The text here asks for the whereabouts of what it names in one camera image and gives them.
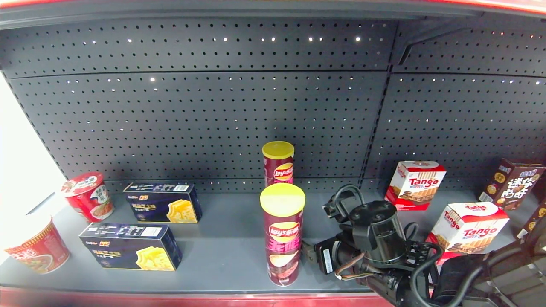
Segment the cardboard box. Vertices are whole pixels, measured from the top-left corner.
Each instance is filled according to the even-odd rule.
[[[533,189],[543,172],[544,166],[540,163],[514,163],[502,159],[478,199],[482,202],[492,202],[504,210],[515,210]]]
[[[481,253],[506,225],[508,215],[491,202],[448,204],[425,241],[445,252],[436,262]]]
[[[174,271],[182,260],[168,225],[92,223],[80,239],[103,268]]]
[[[197,223],[203,215],[193,185],[130,184],[123,193],[139,222]]]
[[[531,215],[531,217],[525,222],[523,229],[518,233],[518,239],[523,238],[526,234],[533,231],[538,221],[540,221],[546,215],[546,198],[538,206],[537,210]]]
[[[446,175],[434,161],[398,162],[385,200],[398,210],[426,210]]]

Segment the packaging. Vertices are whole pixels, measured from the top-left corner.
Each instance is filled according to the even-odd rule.
[[[426,210],[445,175],[446,169],[434,161],[398,162],[385,200],[397,210]]]
[[[508,222],[508,215],[491,202],[448,204],[427,237],[445,252],[436,262],[481,253]]]
[[[262,147],[262,153],[266,187],[279,182],[294,183],[294,145],[273,141]]]
[[[492,202],[504,210],[515,210],[543,172],[544,166],[539,163],[513,163],[502,159],[478,199]]]
[[[99,172],[81,174],[65,182],[61,194],[87,222],[100,222],[114,212],[104,176]]]
[[[275,285],[288,286],[298,278],[305,194],[295,185],[274,184],[262,191],[260,204],[269,278]]]
[[[195,224],[203,215],[193,185],[130,184],[123,193],[139,222]]]
[[[544,215],[546,215],[546,198],[541,202],[540,206],[538,206],[537,210],[535,210],[527,222],[525,222],[523,229],[518,233],[518,239],[521,239],[526,234],[532,232],[533,228]]]
[[[11,231],[0,240],[2,249],[38,274],[55,271],[70,257],[51,215],[31,213],[1,223],[1,233]]]
[[[80,239],[104,268],[174,271],[182,260],[168,225],[92,223]]]

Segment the tango wafer box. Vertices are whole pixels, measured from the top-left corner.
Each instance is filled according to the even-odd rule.
[[[193,185],[132,183],[123,193],[139,222],[195,224],[203,214]]]
[[[398,162],[385,200],[397,210],[426,210],[445,175],[446,169],[434,161]]]
[[[182,260],[168,225],[92,223],[80,239],[104,268],[174,271]]]
[[[436,264],[447,259],[481,253],[508,222],[508,215],[491,202],[448,204],[427,237],[445,252]]]

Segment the red noodle cup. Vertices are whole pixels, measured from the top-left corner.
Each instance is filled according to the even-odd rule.
[[[262,147],[264,155],[265,186],[294,183],[294,145],[273,141]]]
[[[269,278],[275,285],[288,286],[298,278],[305,194],[295,185],[279,183],[264,189],[260,203]]]
[[[64,183],[61,193],[87,222],[100,222],[114,211],[114,206],[99,172],[81,174]]]
[[[2,238],[4,250],[36,273],[53,272],[70,257],[51,215],[28,214],[7,223],[17,231]]]

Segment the chip canister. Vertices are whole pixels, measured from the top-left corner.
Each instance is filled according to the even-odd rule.
[[[272,141],[262,147],[262,153],[266,187],[279,182],[294,183],[294,145]]]
[[[274,184],[262,191],[260,204],[269,278],[275,285],[288,286],[298,277],[305,193],[295,185]]]
[[[114,211],[114,206],[99,172],[81,174],[64,183],[61,193],[87,222],[100,222]]]

